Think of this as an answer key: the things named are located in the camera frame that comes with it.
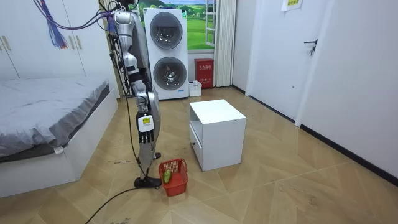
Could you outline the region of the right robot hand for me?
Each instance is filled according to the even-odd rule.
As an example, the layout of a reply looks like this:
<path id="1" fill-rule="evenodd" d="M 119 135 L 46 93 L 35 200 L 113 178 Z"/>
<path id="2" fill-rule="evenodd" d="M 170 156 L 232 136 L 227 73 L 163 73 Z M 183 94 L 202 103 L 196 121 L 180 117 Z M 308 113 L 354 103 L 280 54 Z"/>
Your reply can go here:
<path id="1" fill-rule="evenodd" d="M 136 126 L 139 133 L 139 143 L 151 143 L 155 140 L 155 125 L 151 114 L 138 112 L 136 114 Z"/>

